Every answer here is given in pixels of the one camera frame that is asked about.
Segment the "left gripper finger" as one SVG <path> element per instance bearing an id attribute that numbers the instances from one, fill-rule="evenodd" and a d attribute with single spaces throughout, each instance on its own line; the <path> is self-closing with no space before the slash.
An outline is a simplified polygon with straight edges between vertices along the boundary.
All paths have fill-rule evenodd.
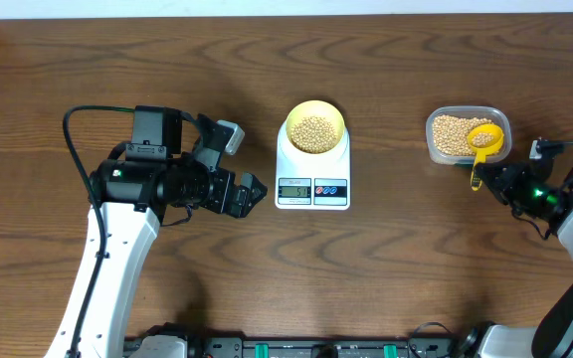
<path id="1" fill-rule="evenodd" d="M 249 172 L 243 173 L 239 188 L 244 192 L 246 204 L 258 204 L 268 194 L 268 187 Z"/>
<path id="2" fill-rule="evenodd" d="M 237 186 L 229 201 L 229 215 L 234 218 L 245 218 L 253 207 L 262 200 L 262 190 Z"/>

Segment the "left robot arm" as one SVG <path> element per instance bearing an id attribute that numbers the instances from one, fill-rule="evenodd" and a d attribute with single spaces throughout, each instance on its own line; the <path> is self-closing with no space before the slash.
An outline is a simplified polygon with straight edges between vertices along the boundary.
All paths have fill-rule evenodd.
<path id="1" fill-rule="evenodd" d="M 200 357 L 203 345 L 183 333 L 148 333 L 128 343 L 125 332 L 140 273 L 163 227 L 167 208 L 188 216 L 198 208 L 245 218 L 267 195 L 253 174 L 223 169 L 223 155 L 244 138 L 236 123 L 170 107 L 138 105 L 132 136 L 97 170 L 87 172 L 63 132 L 91 203 L 86 245 L 50 357 Z"/>

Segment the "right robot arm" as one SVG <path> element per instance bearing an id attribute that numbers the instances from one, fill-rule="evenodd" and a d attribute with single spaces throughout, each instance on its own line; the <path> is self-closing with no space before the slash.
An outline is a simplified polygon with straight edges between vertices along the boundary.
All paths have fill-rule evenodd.
<path id="1" fill-rule="evenodd" d="M 529 162 L 480 164 L 475 173 L 513 218 L 548 224 L 573 263 L 573 167 L 557 188 L 546 184 L 550 165 L 542 156 Z M 573 358 L 573 283 L 533 328 L 492 324 L 470 348 L 469 357 Z"/>

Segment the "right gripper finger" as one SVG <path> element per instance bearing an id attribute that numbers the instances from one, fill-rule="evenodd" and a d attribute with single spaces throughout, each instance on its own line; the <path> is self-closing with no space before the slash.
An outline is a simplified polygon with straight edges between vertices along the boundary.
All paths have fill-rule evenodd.
<path id="1" fill-rule="evenodd" d="M 491 192 L 494 198 L 501 204 L 507 204 L 504 198 L 503 191 L 505 188 L 505 181 L 500 179 L 480 179 L 482 184 Z"/>
<path id="2" fill-rule="evenodd" d="M 509 179 L 520 174 L 525 168 L 523 163 L 480 163 L 475 174 L 480 179 Z"/>

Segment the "yellow measuring scoop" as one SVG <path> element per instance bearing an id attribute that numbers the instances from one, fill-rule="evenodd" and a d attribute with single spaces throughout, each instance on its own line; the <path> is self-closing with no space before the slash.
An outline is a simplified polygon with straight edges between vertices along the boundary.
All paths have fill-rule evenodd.
<path id="1" fill-rule="evenodd" d="M 474 147 L 472 145 L 472 139 L 479 132 L 492 133 L 494 135 L 493 143 L 491 145 L 489 145 L 488 147 L 482 147 L 482 148 Z M 475 167 L 480 163 L 485 163 L 486 160 L 490 156 L 497 153 L 501 149 L 501 147 L 503 145 L 503 141 L 504 141 L 504 133 L 503 133 L 502 129 L 496 124 L 480 125 L 478 127 L 475 127 L 468 134 L 467 142 L 468 142 L 468 145 L 469 145 L 471 151 L 475 155 L 475 161 L 473 164 L 473 172 L 471 174 L 471 180 L 470 180 L 471 189 L 473 191 L 478 191 L 482 185 L 482 182 L 480 181 L 479 177 L 474 173 Z"/>

